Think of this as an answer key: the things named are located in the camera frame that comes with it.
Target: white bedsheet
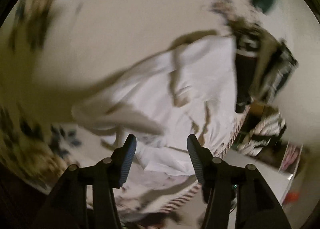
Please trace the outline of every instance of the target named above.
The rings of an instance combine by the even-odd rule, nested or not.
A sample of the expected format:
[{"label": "white bedsheet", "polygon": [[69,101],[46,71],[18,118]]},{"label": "white bedsheet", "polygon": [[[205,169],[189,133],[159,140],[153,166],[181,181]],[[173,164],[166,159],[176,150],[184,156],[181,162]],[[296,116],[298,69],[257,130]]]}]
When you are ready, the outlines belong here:
[{"label": "white bedsheet", "polygon": [[193,175],[189,134],[195,133],[212,153],[230,139],[236,98],[234,46],[232,37],[206,36],[151,57],[75,105],[73,117],[97,135],[121,127],[120,140],[116,134],[105,137],[117,147],[135,134],[136,157],[144,170]]}]

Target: red object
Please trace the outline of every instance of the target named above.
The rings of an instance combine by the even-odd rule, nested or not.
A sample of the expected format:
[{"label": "red object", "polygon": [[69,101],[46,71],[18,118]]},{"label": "red object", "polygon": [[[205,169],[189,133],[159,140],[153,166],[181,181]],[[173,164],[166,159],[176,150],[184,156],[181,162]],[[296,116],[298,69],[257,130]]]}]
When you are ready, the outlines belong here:
[{"label": "red object", "polygon": [[289,192],[287,193],[284,204],[295,202],[299,199],[300,193],[299,192]]}]

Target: patterned bedspread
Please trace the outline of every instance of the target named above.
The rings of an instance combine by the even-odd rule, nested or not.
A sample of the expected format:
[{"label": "patterned bedspread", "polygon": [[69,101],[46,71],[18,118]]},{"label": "patterned bedspread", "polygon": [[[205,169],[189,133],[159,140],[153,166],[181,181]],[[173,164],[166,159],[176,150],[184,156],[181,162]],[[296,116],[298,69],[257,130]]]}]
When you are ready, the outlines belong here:
[{"label": "patterned bedspread", "polygon": [[[0,29],[0,162],[49,193],[68,165],[110,156],[113,148],[79,127],[71,107],[153,54],[230,35],[238,17],[255,22],[250,0],[20,0]],[[246,113],[235,114],[229,144],[216,155],[225,155]],[[195,176],[154,181],[161,186],[115,190],[123,221],[169,213],[200,188]]]}]

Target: crumpled sheet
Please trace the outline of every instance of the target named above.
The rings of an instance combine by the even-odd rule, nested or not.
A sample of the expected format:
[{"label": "crumpled sheet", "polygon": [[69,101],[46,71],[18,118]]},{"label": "crumpled sheet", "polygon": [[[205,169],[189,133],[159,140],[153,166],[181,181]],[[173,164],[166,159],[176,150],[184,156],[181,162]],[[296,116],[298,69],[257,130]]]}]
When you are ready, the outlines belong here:
[{"label": "crumpled sheet", "polygon": [[127,135],[134,134],[136,157],[144,170],[194,175],[189,134],[214,153],[228,142],[234,126],[234,55],[234,39],[218,36],[158,54],[74,106],[73,117],[100,136],[120,127],[105,138],[111,146],[116,136],[121,138],[116,147],[121,147]]}]

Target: white wall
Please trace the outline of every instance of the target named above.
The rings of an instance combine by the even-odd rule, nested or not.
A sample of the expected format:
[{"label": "white wall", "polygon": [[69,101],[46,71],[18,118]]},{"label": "white wall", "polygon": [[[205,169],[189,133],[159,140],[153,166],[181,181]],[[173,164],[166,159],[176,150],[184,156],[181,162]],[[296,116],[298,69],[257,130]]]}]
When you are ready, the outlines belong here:
[{"label": "white wall", "polygon": [[284,138],[308,145],[313,159],[300,189],[300,199],[287,212],[300,228],[320,199],[320,24],[303,0],[277,0],[263,26],[284,37],[299,68],[275,100],[285,117]]},{"label": "white wall", "polygon": [[285,138],[320,152],[320,24],[303,0],[282,0],[291,25],[291,50],[299,62],[275,100],[287,120]]}]

